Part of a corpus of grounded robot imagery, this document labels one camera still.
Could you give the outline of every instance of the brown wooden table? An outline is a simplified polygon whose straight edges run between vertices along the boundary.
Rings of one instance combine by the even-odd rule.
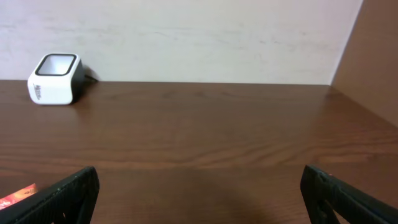
[[[98,170],[92,223],[309,223],[304,164],[398,207],[398,129],[328,86],[0,82],[0,196]]]

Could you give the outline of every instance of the white device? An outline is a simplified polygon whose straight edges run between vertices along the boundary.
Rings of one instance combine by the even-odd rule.
[[[27,80],[30,98],[40,105],[67,105],[75,101],[85,78],[77,54],[44,56]]]

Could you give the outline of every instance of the wood grain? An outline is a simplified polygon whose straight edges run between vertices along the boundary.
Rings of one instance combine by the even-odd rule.
[[[304,164],[398,206],[398,129],[328,86],[97,83],[39,106],[1,81],[0,112],[0,194],[93,165],[93,223],[308,223]]]
[[[395,0],[364,0],[333,86],[398,126]]]

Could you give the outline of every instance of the black bezel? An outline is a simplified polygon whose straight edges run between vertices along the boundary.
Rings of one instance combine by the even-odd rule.
[[[68,68],[68,70],[67,70],[67,72],[66,72],[65,74],[45,74],[45,75],[44,75],[44,74],[39,74],[39,70],[42,68],[42,65],[44,64],[45,60],[47,59],[47,57],[49,57],[49,56],[51,56],[51,55],[66,55],[66,56],[73,56],[73,60],[72,60],[70,66],[69,66],[69,68]],[[64,75],[66,75],[66,74],[68,74],[68,73],[70,72],[70,70],[72,69],[73,64],[75,63],[75,60],[76,60],[76,55],[73,55],[73,54],[48,54],[48,55],[46,55],[46,56],[43,58],[43,60],[42,60],[42,62],[40,63],[40,65],[37,67],[37,69],[36,69],[36,71],[35,71],[35,74],[36,74],[36,75],[40,75],[40,76],[64,76]]]

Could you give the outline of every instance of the red and orange package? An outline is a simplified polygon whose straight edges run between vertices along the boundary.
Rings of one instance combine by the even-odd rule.
[[[25,187],[24,189],[18,190],[17,192],[0,199],[0,210],[7,208],[10,205],[14,205],[15,203],[24,200],[25,198],[33,195],[36,192],[36,184],[32,184]]]

